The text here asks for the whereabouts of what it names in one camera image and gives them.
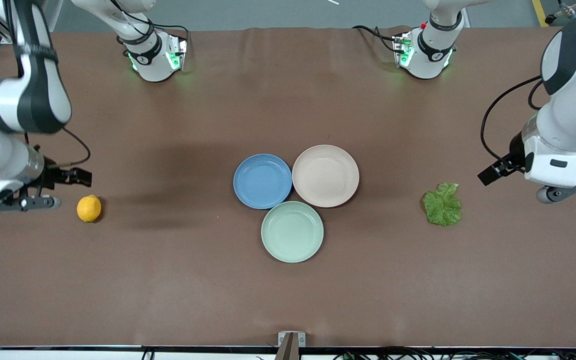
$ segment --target green lettuce leaf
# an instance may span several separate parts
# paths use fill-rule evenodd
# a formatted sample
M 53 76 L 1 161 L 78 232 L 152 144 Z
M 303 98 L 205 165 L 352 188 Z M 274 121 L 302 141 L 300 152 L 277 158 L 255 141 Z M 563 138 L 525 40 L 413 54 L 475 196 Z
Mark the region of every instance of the green lettuce leaf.
M 428 223 L 452 226 L 462 219 L 462 203 L 455 197 L 459 184 L 442 182 L 436 191 L 423 196 L 423 207 Z

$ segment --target lemon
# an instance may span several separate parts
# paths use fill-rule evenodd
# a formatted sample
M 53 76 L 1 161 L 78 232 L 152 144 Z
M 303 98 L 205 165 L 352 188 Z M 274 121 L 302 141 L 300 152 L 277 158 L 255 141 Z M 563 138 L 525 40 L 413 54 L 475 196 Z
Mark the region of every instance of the lemon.
M 82 197 L 77 204 L 77 215 L 86 223 L 95 221 L 99 214 L 101 214 L 101 201 L 93 194 Z

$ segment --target table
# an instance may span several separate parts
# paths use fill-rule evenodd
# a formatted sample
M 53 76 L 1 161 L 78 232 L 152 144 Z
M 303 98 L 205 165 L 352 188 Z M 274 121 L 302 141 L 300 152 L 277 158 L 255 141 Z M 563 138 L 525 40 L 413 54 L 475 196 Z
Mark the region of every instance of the table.
M 0 214 L 0 346 L 263 345 L 300 330 L 309 346 L 576 347 L 576 196 L 542 205 L 519 174 L 477 178 L 493 162 L 484 111 L 538 74 L 555 31 L 466 29 L 433 80 L 358 30 L 197 32 L 192 72 L 162 83 L 131 70 L 114 34 L 54 34 L 93 187 L 58 187 L 55 211 Z M 0 76 L 15 72 L 4 46 Z M 528 90 L 489 119 L 500 153 L 533 114 Z M 63 133 L 30 141 L 83 155 Z M 361 184 L 317 209 L 313 258 L 281 263 L 233 173 L 263 152 L 292 166 L 317 144 L 351 153 Z M 450 228 L 421 207 L 441 182 L 460 184 Z M 103 219 L 82 223 L 91 193 Z

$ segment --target blue plate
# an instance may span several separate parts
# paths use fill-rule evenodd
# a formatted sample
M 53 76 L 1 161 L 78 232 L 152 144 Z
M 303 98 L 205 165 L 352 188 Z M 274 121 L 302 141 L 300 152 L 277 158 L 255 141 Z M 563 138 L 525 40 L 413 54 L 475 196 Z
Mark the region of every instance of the blue plate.
M 284 160 L 259 153 L 245 159 L 235 171 L 235 194 L 253 209 L 270 209 L 288 198 L 293 176 Z

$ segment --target white robotic arm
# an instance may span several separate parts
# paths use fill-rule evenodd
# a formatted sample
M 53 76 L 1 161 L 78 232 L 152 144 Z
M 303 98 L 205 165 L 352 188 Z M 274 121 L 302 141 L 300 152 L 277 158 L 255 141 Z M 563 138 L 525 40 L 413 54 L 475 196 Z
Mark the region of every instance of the white robotic arm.
M 554 203 L 576 193 L 576 18 L 557 32 L 541 59 L 541 79 L 550 101 L 510 142 L 503 159 L 524 167 L 527 180 L 546 185 L 537 193 Z M 479 174 L 485 185 L 510 175 L 498 161 Z
M 432 79 L 448 66 L 457 36 L 464 28 L 462 9 L 491 0 L 423 0 L 430 10 L 424 27 L 417 27 L 394 43 L 399 66 L 420 79 Z
M 60 79 L 57 53 L 34 0 L 0 1 L 0 23 L 9 25 L 19 71 L 17 78 L 0 79 L 0 209 L 29 210 L 39 200 L 37 208 L 55 207 L 57 199 L 28 196 L 27 187 L 90 186 L 90 173 L 55 167 L 54 161 L 13 133 L 55 133 L 70 121 L 71 103 Z M 14 198 L 17 191 L 20 196 Z
M 156 0 L 71 0 L 106 23 L 128 49 L 132 67 L 148 82 L 161 82 L 183 68 L 186 39 L 157 30 L 143 14 Z

